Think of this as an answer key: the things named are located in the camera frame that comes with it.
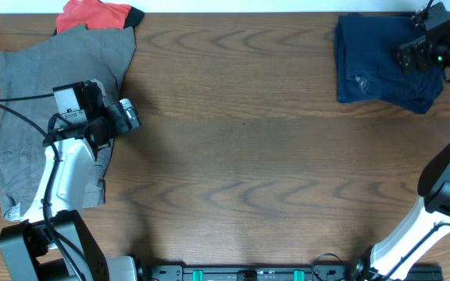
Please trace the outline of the dark blue shorts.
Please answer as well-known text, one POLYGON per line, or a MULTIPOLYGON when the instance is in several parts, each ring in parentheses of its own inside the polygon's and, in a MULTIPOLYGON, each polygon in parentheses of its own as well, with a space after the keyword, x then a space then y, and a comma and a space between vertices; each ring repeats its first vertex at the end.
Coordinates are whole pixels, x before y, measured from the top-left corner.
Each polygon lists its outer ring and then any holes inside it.
POLYGON ((394 56, 420 35, 404 16, 339 16, 334 31, 337 101, 381 100, 426 113, 444 90, 443 71, 405 74, 394 56))

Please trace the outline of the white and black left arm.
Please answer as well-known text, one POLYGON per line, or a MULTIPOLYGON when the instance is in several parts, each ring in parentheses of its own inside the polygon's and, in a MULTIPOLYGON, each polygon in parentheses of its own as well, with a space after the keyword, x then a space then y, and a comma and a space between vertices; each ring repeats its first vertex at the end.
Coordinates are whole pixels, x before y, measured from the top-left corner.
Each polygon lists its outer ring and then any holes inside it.
POLYGON ((107 258, 81 217, 98 153, 140 126, 126 98, 107 104, 99 80, 55 87, 58 112, 40 130, 45 169, 21 222, 2 229, 0 251, 14 280, 136 280, 134 258, 107 258))

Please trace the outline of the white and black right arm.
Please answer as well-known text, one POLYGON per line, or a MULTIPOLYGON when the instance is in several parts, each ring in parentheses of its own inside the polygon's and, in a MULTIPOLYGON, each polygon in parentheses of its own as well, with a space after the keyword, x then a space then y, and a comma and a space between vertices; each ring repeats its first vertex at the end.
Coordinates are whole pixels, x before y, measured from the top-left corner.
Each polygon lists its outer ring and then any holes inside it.
MULTIPOLYGON (((396 58, 404 73, 450 68, 450 16, 442 2, 428 2, 413 18, 423 36, 403 44, 396 58)), ((450 233, 450 143, 422 171, 418 200, 401 223, 370 247, 349 280, 442 280, 438 265, 418 260, 450 233)))

